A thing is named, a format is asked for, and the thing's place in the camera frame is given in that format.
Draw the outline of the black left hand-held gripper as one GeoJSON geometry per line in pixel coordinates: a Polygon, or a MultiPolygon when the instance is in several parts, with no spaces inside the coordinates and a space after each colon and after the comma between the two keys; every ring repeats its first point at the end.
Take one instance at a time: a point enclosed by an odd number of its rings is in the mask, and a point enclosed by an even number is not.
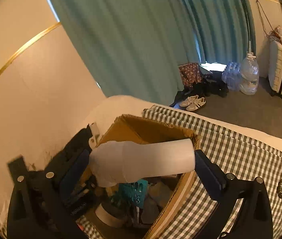
{"type": "Polygon", "coordinates": [[[46,211],[48,206],[42,185],[47,181],[52,186],[52,191],[47,195],[52,197],[53,202],[60,200],[61,206],[74,219],[82,216],[95,201],[88,178],[84,179],[83,185],[79,181],[89,163],[89,155],[92,152],[89,141],[92,138],[90,126],[81,129],[63,150],[48,162],[44,170],[29,171],[22,156],[9,162],[8,168],[15,183],[14,197],[22,196],[22,191],[17,188],[24,183],[31,206],[35,209],[41,207],[46,211]]]}

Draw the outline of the checkered green grey cloth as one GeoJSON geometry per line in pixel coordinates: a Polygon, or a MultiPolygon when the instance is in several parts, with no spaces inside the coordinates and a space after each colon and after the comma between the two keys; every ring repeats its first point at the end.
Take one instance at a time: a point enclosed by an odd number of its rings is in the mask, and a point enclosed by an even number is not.
{"type": "Polygon", "coordinates": [[[190,116],[183,111],[153,105],[142,115],[150,120],[175,124],[193,130],[208,157],[223,171],[240,179],[260,176],[264,179],[273,218],[273,236],[282,238],[282,152],[261,141],[223,126],[190,116]]]}

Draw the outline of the white tape roll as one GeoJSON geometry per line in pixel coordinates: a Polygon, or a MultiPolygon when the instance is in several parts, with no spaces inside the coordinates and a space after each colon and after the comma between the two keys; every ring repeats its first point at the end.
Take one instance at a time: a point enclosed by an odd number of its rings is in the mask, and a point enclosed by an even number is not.
{"type": "Polygon", "coordinates": [[[127,221],[127,214],[113,206],[110,202],[104,201],[95,210],[97,218],[112,228],[121,228],[127,221]]]}

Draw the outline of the brown cardboard box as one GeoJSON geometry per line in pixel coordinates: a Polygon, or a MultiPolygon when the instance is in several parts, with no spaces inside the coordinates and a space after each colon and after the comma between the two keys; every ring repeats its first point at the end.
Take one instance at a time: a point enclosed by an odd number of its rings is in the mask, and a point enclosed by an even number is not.
{"type": "MultiPolygon", "coordinates": [[[[152,144],[186,138],[191,139],[195,149],[199,148],[199,136],[191,129],[124,114],[115,119],[100,141],[127,140],[137,144],[152,144]]],[[[180,213],[181,207],[185,205],[196,178],[194,171],[178,174],[174,178],[147,178],[152,186],[160,185],[154,189],[157,196],[167,195],[163,205],[158,207],[160,213],[152,225],[146,225],[144,228],[112,228],[92,213],[82,216],[79,223],[84,227],[88,238],[161,238],[164,229],[170,226],[172,220],[180,213]]]]}

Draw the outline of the white mattress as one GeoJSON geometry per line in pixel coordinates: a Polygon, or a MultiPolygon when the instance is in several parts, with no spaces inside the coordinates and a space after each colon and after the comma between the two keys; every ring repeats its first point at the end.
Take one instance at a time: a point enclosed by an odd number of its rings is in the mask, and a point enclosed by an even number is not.
{"type": "MultiPolygon", "coordinates": [[[[123,114],[140,117],[144,109],[149,109],[153,105],[154,103],[134,98],[132,96],[112,96],[104,99],[99,105],[90,109],[83,120],[80,122],[80,124],[82,127],[84,127],[89,123],[96,122],[99,131],[101,131],[101,134],[104,134],[112,125],[116,117],[119,117],[123,114]]],[[[256,129],[238,126],[213,118],[204,117],[196,113],[186,112],[186,114],[206,120],[219,126],[223,126],[242,135],[251,137],[282,152],[281,138],[269,135],[256,129]]]]}

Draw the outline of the white sneakers pair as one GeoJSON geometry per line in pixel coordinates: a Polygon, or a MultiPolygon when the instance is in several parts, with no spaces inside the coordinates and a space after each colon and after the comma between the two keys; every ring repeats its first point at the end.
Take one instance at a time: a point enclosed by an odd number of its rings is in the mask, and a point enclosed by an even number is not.
{"type": "Polygon", "coordinates": [[[206,104],[204,97],[199,97],[198,95],[189,96],[184,101],[182,101],[179,106],[189,112],[194,112],[202,108],[206,104]]]}

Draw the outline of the large clear water bottle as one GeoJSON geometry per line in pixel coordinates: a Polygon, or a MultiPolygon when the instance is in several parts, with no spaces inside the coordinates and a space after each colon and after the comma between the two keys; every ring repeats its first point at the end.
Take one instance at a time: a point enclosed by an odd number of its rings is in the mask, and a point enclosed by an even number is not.
{"type": "Polygon", "coordinates": [[[251,51],[251,41],[249,40],[246,57],[240,64],[240,84],[239,90],[248,96],[254,95],[259,83],[259,66],[256,56],[251,51]]]}

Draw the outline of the pack of water bottles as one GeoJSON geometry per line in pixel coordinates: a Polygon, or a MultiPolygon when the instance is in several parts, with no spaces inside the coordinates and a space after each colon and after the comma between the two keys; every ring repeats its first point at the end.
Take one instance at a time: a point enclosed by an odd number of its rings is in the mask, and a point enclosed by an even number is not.
{"type": "Polygon", "coordinates": [[[240,64],[229,62],[222,73],[222,81],[226,83],[229,90],[238,91],[240,84],[240,64]]]}

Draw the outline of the patterned dark red bag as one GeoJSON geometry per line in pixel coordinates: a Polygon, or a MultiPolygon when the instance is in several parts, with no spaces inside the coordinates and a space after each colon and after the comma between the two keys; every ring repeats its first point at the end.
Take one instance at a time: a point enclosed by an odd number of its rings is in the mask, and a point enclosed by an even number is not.
{"type": "Polygon", "coordinates": [[[193,88],[202,82],[202,74],[198,63],[187,63],[178,66],[182,83],[185,88],[193,88]]]}

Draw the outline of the white suitcase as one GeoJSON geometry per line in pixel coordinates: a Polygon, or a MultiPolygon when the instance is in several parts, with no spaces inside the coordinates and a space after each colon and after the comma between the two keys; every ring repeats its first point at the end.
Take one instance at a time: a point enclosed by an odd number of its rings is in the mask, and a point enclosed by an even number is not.
{"type": "Polygon", "coordinates": [[[268,79],[273,92],[282,96],[282,44],[276,40],[270,42],[268,79]]]}

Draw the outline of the teal curtain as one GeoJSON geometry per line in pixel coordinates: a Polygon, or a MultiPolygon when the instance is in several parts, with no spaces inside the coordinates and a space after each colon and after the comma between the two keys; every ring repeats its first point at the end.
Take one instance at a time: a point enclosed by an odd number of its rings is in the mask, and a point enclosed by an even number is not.
{"type": "Polygon", "coordinates": [[[106,96],[170,105],[179,66],[241,62],[256,45],[249,0],[49,0],[106,96]]]}

